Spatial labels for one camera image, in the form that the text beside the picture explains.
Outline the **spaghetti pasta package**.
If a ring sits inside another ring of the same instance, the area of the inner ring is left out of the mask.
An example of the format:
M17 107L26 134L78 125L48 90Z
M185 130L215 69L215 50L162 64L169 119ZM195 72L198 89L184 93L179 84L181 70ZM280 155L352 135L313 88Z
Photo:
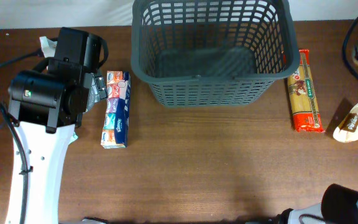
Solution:
M323 133L324 128L310 70L309 50L300 49L300 64L287 78L291 114L296 131Z

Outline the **grey plastic mesh basket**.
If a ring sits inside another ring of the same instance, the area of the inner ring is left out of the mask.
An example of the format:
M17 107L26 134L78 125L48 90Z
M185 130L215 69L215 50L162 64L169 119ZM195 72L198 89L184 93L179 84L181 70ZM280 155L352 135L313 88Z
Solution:
M171 108L248 105L300 55L287 0L136 0L131 68Z

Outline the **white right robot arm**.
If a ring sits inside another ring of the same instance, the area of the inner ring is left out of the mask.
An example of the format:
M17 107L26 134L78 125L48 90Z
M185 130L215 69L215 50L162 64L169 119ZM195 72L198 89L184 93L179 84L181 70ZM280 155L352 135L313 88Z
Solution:
M297 131L322 133L324 128L310 71L309 50L298 51L299 67L288 78L288 95ZM358 103L334 130L339 142L358 140ZM358 191L331 184L320 203L301 210L287 209L269 223L358 223Z

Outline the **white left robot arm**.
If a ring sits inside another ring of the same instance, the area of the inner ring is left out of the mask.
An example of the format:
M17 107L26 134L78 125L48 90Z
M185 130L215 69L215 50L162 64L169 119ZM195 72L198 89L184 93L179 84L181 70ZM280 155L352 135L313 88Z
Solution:
M106 41L63 27L52 56L19 72L1 112L13 138L6 223L57 223L63 165L82 118L107 92Z

